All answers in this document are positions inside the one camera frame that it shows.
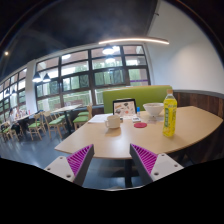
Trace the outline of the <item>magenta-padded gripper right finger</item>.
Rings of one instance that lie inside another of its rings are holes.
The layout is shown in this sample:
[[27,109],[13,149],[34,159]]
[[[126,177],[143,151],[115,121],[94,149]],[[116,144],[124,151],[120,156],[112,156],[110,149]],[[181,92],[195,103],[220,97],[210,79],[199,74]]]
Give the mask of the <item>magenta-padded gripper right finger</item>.
[[144,185],[183,169],[183,166],[167,154],[155,154],[135,144],[130,145],[130,154]]

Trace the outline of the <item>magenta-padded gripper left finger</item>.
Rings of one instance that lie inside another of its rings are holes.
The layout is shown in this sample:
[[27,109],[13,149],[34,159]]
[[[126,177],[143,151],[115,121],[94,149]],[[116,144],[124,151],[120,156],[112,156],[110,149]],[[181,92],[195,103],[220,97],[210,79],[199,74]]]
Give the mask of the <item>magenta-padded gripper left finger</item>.
[[67,157],[59,156],[45,171],[82,186],[93,155],[94,145],[90,144]]

